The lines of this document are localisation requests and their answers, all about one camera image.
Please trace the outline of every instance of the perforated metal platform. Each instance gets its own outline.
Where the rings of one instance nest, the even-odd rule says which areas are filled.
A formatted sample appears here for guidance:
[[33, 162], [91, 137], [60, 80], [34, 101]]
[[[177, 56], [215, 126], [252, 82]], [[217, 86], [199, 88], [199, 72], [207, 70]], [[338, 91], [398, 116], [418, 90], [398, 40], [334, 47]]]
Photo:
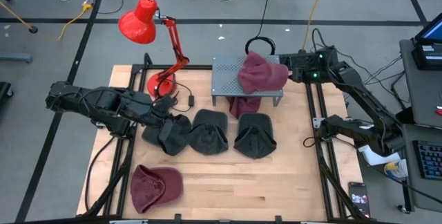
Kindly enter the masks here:
[[[279, 56], [269, 55], [264, 57], [268, 62], [279, 64]], [[212, 103], [216, 105], [217, 96], [235, 97], [272, 97], [273, 105], [277, 106], [283, 96], [282, 89], [279, 91], [256, 91], [246, 94], [238, 81], [240, 72], [246, 56], [227, 57], [217, 56], [213, 58], [212, 64]]]

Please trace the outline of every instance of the red desk lamp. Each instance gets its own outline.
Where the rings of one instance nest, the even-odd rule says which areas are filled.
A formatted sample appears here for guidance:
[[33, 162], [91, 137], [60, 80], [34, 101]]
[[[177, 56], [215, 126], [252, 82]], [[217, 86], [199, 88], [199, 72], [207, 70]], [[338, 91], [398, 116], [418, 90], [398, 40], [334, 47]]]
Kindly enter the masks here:
[[[123, 15], [118, 21], [118, 28], [129, 40], [138, 44], [149, 44], [155, 40], [155, 22], [153, 16], [159, 10], [156, 0], [139, 0], [135, 10]], [[173, 83], [173, 74], [189, 62], [189, 58], [183, 56], [176, 21], [172, 17], [161, 16], [160, 23], [164, 24], [171, 36], [173, 52], [176, 56], [176, 64], [153, 75], [147, 82], [147, 89], [151, 95], [164, 96], [173, 93], [176, 89]]]

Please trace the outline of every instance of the lamp arm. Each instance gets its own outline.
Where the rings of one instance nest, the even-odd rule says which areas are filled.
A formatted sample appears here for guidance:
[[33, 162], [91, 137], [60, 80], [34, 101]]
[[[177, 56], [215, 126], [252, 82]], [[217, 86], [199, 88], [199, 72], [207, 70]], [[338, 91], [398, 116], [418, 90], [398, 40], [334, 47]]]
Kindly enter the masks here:
[[174, 74], [176, 71], [180, 70], [182, 67], [189, 63], [189, 58], [183, 56], [181, 51], [180, 38], [178, 37], [177, 24], [176, 20], [172, 17], [160, 16], [160, 23], [164, 24], [171, 36], [172, 48], [176, 57], [176, 64], [170, 67], [169, 69], [162, 71], [159, 74], [158, 80], [162, 80], [167, 78], [168, 76]]

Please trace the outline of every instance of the maroon beanie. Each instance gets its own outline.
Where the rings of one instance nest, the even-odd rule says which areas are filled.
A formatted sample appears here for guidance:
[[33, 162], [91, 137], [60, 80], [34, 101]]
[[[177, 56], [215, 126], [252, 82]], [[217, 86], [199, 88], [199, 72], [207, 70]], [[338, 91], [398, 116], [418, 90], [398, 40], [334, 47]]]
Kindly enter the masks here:
[[289, 69], [282, 64], [272, 64], [259, 54], [250, 51], [244, 66], [238, 73], [238, 80], [245, 93], [255, 91], [277, 91], [283, 88], [289, 76]]
[[230, 113], [239, 118], [243, 113], [256, 113], [261, 105], [261, 97], [227, 97]]
[[132, 176], [131, 196], [138, 214], [154, 205], [163, 205], [178, 199], [183, 192], [180, 172], [175, 168], [148, 169], [138, 165]]

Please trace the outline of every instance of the knit hat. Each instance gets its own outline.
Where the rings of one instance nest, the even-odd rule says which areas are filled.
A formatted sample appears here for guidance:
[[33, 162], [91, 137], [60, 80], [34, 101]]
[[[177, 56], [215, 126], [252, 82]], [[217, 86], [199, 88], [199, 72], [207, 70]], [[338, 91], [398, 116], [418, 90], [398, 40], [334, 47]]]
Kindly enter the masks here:
[[230, 113], [239, 118], [243, 113], [256, 113], [261, 105], [261, 97], [227, 97]]
[[289, 69], [282, 64], [272, 64], [261, 55], [250, 51], [244, 66], [238, 73], [238, 80], [245, 93], [255, 91], [277, 91], [283, 88], [289, 76]]
[[238, 120], [235, 149], [250, 158], [264, 158], [276, 149], [273, 129], [268, 115], [244, 113]]
[[193, 119], [193, 128], [187, 142], [205, 155], [222, 153], [229, 148], [226, 139], [227, 114], [207, 109], [199, 110]]
[[171, 115], [160, 127], [146, 126], [141, 137], [151, 144], [160, 146], [166, 154], [175, 156], [186, 147], [186, 134], [190, 130], [191, 122], [186, 116]]
[[131, 196], [138, 214], [152, 206], [164, 205], [178, 199], [183, 192], [181, 173], [171, 167], [148, 169], [138, 165], [132, 176]]

